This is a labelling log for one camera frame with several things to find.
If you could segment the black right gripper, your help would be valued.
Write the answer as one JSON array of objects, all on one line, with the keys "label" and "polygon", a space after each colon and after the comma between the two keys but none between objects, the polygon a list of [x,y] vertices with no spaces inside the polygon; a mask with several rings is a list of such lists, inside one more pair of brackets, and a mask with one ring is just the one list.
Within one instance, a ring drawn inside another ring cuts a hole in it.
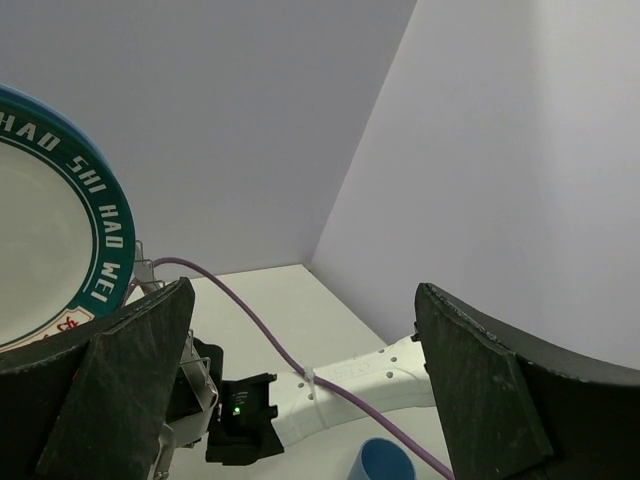
[{"label": "black right gripper", "polygon": [[205,436],[205,460],[224,466],[248,466],[263,458],[280,455],[284,446],[272,421],[278,414],[270,404],[269,387],[275,374],[264,373],[241,380],[224,380],[224,351],[194,338],[202,357],[211,359],[210,376],[219,400]]}]

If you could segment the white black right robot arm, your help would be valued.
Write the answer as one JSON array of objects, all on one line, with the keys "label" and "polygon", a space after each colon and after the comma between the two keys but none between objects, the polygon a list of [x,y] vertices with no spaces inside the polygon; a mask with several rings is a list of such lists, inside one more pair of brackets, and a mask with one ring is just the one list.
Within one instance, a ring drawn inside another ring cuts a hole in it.
[{"label": "white black right robot arm", "polygon": [[325,430],[369,417],[433,469],[433,455],[387,418],[435,399],[418,335],[330,365],[215,380],[213,412],[196,434],[204,460],[249,466]]}]

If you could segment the blue plastic cup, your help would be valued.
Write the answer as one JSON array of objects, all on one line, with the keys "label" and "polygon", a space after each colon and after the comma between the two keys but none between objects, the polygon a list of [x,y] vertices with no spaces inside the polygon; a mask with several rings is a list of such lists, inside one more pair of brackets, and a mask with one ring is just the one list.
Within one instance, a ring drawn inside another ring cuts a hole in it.
[{"label": "blue plastic cup", "polygon": [[415,480],[409,456],[384,438],[366,440],[354,460],[347,480]]}]

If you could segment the white plate green rim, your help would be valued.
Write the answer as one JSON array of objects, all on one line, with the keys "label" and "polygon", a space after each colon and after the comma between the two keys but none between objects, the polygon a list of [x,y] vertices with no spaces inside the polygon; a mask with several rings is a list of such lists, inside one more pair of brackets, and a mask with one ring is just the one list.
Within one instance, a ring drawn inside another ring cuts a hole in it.
[{"label": "white plate green rim", "polygon": [[128,202],[61,129],[1,100],[1,348],[114,312],[133,274]]}]

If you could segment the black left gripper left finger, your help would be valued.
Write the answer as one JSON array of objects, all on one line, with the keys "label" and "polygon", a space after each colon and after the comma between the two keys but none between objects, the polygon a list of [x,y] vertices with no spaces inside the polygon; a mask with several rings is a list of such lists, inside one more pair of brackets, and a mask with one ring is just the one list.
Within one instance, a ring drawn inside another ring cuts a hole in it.
[{"label": "black left gripper left finger", "polygon": [[181,278],[2,353],[2,478],[147,478],[194,303]]}]

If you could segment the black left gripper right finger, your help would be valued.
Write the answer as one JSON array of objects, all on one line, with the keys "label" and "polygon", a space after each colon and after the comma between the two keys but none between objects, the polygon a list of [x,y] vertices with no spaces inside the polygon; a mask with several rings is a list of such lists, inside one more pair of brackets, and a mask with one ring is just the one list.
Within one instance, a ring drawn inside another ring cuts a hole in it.
[{"label": "black left gripper right finger", "polygon": [[434,284],[415,327],[457,479],[636,479],[639,373],[554,345]]}]

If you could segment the blue plastic plate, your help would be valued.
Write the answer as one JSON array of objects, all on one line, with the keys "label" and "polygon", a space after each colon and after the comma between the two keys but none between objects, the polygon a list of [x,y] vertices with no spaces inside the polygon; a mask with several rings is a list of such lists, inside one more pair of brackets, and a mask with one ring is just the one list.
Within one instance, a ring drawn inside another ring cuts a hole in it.
[{"label": "blue plastic plate", "polygon": [[41,117],[43,120],[46,120],[58,129],[61,129],[67,136],[70,136],[75,141],[79,142],[84,148],[88,149],[108,172],[107,176],[116,186],[118,194],[124,198],[125,202],[128,202],[125,192],[122,189],[117,176],[113,173],[107,158],[100,151],[97,145],[67,117],[39,99],[5,84],[1,85],[1,100],[17,104],[29,111],[31,114]]}]

